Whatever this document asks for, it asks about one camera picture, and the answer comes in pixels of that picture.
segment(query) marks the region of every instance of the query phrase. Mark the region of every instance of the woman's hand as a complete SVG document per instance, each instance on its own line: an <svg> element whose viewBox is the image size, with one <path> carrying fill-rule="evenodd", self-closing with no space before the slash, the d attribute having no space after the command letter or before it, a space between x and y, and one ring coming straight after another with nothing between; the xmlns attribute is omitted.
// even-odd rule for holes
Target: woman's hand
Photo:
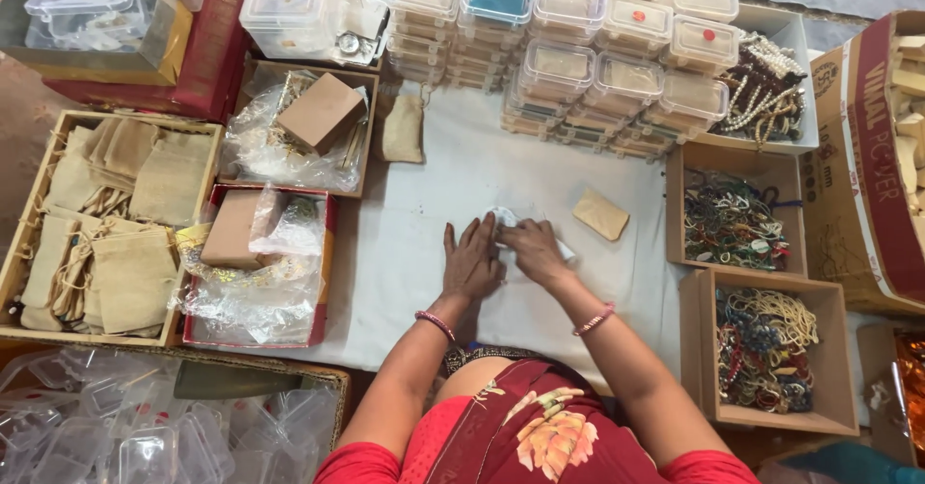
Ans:
<svg viewBox="0 0 925 484"><path fill-rule="evenodd" d="M531 218L521 220L516 228L501 226L498 242L517 253L517 266L524 274L549 289L553 282L572 274L556 244L549 220L539 224Z"/></svg>
<svg viewBox="0 0 925 484"><path fill-rule="evenodd" d="M443 295L461 296L476 301L492 294L504 279L504 265L498 261L495 245L495 215L488 213L485 220L473 220L462 232L459 245L452 224L443 233L443 247L447 253L447 268L443 273Z"/></svg>

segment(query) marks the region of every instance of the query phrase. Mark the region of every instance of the tag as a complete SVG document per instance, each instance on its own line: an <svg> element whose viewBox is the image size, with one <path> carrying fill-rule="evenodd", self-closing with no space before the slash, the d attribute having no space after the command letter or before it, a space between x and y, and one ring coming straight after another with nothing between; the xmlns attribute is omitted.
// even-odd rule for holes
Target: tag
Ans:
<svg viewBox="0 0 925 484"><path fill-rule="evenodd" d="M770 251L770 246L768 245L768 242L764 242L761 239L758 239L757 241L752 241L751 247L756 253L768 253Z"/></svg>

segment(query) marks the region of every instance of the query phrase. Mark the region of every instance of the mala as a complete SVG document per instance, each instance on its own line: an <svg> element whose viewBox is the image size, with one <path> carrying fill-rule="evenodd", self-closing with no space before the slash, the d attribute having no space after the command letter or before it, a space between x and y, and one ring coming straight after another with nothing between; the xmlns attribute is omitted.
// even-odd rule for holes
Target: mala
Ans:
<svg viewBox="0 0 925 484"><path fill-rule="evenodd" d="M806 105L800 83L807 77L792 49L740 30L739 63L718 77L729 86L729 115L711 131L754 139L758 151L768 141L798 140Z"/></svg>
<svg viewBox="0 0 925 484"><path fill-rule="evenodd" d="M776 271L790 255L783 224L771 216L764 195L745 181L719 172L686 170L685 254L688 260Z"/></svg>
<svg viewBox="0 0 925 484"><path fill-rule="evenodd" d="M716 290L719 391L725 405L777 414L812 411L806 348L819 343L816 317L776 290Z"/></svg>

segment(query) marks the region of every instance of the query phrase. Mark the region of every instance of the bangle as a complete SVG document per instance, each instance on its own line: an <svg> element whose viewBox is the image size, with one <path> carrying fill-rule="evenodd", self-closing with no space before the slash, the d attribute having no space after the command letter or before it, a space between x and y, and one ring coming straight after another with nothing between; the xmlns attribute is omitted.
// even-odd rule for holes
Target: bangle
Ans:
<svg viewBox="0 0 925 484"><path fill-rule="evenodd" d="M588 332L589 330L591 330L592 328L597 327L598 325L600 325L600 322L602 322L602 321L604 321L605 319L609 318L611 314L613 314L613 301L608 301L607 304L604 305L604 311L603 311L602 313L600 313L600 314L594 316L593 318L591 318L591 321L585 323L583 326L581 326L581 327L576 327L576 328L572 331L572 336L581 336L581 335L587 333L587 332Z"/></svg>
<svg viewBox="0 0 925 484"><path fill-rule="evenodd" d="M414 319L425 319L429 321L430 323L433 323L434 325L439 327L440 330L443 331L443 333L447 336L447 340L449 340L450 343L456 343L456 337L453 336L453 331L449 330L449 326L443 323L442 319L434 316L433 314L427 311L418 311L414 313Z"/></svg>

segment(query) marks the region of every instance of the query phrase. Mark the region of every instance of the red and gold box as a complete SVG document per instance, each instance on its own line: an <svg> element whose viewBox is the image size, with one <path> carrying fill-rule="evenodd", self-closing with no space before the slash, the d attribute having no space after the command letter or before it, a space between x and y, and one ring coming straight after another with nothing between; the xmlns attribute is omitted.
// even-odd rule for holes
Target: red and gold box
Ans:
<svg viewBox="0 0 925 484"><path fill-rule="evenodd" d="M175 87L43 79L78 103L225 122L234 110L250 39L238 23L244 0L205 0L192 21Z"/></svg>
<svg viewBox="0 0 925 484"><path fill-rule="evenodd" d="M231 184L215 184L212 189L212 196L209 203L213 208L220 206L220 203L228 190L262 190L263 186L239 186ZM330 193L319 190L306 190L303 188L285 188L277 187L284 194L316 195L318 200L325 201L325 238L321 248L321 279L319 280L321 290L318 293L318 302L315 305L315 316L312 320L312 329L305 341L293 344L241 344L241 343L222 343L196 337L196 316L185 315L183 323L183 342L192 345L218 345L223 347L261 347L261 348L293 348L293 347L310 347L318 345L325 338L325 322L328 320L328 294L330 292L331 265L334 263L334 236L338 229L338 216L340 214L340 205ZM191 290L195 290L196 277L192 279Z"/></svg>

